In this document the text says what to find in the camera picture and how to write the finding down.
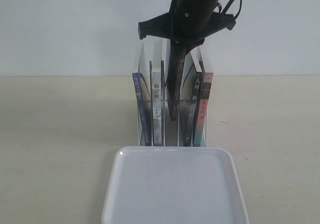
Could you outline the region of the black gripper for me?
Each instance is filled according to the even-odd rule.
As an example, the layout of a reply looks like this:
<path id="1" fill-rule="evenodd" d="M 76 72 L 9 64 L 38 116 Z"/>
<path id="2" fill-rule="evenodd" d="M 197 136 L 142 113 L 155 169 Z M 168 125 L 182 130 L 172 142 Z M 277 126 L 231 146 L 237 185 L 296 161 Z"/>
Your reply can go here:
<path id="1" fill-rule="evenodd" d="M 223 29 L 233 29 L 236 15 L 227 10 L 234 0 L 221 8 L 220 0 L 171 0 L 170 38 L 174 43 L 198 46 L 206 37 Z"/>

